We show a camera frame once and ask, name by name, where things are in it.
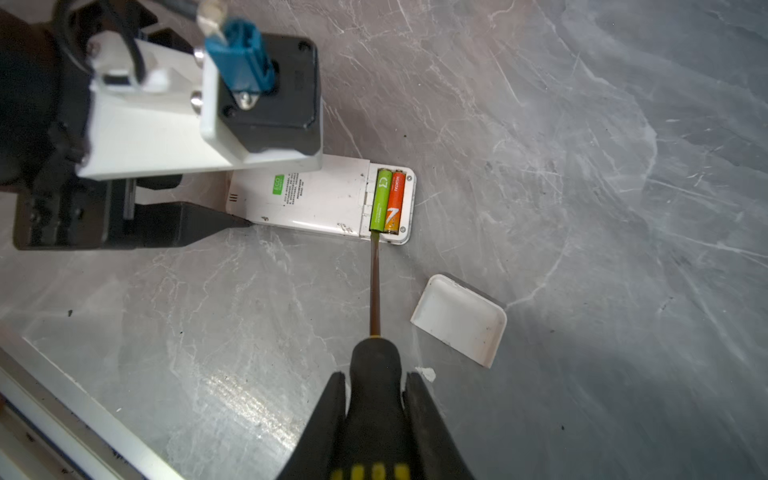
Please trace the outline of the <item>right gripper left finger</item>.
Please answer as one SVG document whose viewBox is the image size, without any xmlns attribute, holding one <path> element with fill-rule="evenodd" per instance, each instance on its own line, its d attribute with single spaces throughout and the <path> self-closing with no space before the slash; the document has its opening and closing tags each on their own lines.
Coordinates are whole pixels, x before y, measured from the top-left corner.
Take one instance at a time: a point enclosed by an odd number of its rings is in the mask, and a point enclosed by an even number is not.
<svg viewBox="0 0 768 480">
<path fill-rule="evenodd" d="M 333 373 L 278 479 L 329 479 L 346 412 L 345 376 Z"/>
</svg>

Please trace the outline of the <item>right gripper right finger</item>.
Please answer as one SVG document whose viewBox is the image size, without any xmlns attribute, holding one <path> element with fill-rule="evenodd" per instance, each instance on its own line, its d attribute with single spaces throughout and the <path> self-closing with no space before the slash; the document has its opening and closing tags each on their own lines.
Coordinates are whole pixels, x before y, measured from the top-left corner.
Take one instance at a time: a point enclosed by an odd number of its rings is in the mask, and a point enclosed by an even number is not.
<svg viewBox="0 0 768 480">
<path fill-rule="evenodd" d="M 419 373 L 406 374 L 403 400 L 421 479 L 473 479 Z"/>
</svg>

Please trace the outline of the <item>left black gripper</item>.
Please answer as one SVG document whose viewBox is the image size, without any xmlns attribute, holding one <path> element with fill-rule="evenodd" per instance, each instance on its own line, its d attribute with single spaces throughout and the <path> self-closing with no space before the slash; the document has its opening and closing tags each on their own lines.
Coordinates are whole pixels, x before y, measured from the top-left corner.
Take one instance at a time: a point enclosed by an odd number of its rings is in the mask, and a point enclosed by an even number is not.
<svg viewBox="0 0 768 480">
<path fill-rule="evenodd" d="M 116 28 L 99 1 L 66 1 L 48 23 L 1 13 L 1 189 L 17 196 L 20 250 L 177 248 L 252 226 L 189 202 L 137 205 L 136 180 L 77 176 L 90 147 L 92 93 L 90 74 L 70 56 Z"/>
</svg>

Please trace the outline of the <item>black yellow screwdriver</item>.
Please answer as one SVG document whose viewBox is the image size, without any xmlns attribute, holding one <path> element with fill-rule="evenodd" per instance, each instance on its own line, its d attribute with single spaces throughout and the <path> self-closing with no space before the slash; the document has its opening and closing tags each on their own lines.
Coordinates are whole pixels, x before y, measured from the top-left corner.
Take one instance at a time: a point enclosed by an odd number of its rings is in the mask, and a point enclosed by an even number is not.
<svg viewBox="0 0 768 480">
<path fill-rule="evenodd" d="M 416 479 L 415 447 L 401 393 L 395 344 L 382 336 L 380 234 L 371 234 L 369 336 L 353 349 L 351 397 L 329 477 Z"/>
</svg>

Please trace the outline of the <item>white battery cover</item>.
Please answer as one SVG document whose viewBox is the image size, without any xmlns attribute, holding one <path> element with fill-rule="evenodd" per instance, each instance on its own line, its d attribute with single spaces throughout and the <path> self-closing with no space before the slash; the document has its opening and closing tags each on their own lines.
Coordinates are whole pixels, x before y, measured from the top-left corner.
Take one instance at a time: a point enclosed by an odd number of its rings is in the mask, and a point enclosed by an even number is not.
<svg viewBox="0 0 768 480">
<path fill-rule="evenodd" d="M 428 280 L 410 322 L 490 369 L 508 318 L 494 301 L 446 275 L 435 274 Z"/>
</svg>

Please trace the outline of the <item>white remote control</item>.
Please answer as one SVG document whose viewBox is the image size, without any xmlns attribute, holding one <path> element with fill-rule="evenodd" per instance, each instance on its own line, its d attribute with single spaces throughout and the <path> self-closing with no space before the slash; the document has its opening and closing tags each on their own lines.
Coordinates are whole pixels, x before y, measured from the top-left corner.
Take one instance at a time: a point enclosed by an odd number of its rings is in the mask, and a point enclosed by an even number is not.
<svg viewBox="0 0 768 480">
<path fill-rule="evenodd" d="M 254 224 L 368 240 L 379 169 L 406 174 L 400 230 L 380 233 L 383 243 L 403 245 L 411 234 L 417 176 L 410 168 L 366 159 L 326 155 L 323 167 L 313 172 L 237 171 L 229 184 L 227 212 Z"/>
</svg>

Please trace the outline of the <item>green AA battery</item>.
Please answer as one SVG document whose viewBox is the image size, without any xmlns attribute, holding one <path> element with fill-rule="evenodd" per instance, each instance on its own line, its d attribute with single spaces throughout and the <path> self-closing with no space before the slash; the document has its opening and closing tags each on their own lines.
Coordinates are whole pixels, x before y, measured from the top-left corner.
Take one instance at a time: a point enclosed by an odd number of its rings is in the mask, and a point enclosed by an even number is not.
<svg viewBox="0 0 768 480">
<path fill-rule="evenodd" d="M 392 177 L 393 172 L 389 169 L 377 171 L 370 220 L 371 232 L 382 233 L 385 229 Z"/>
</svg>

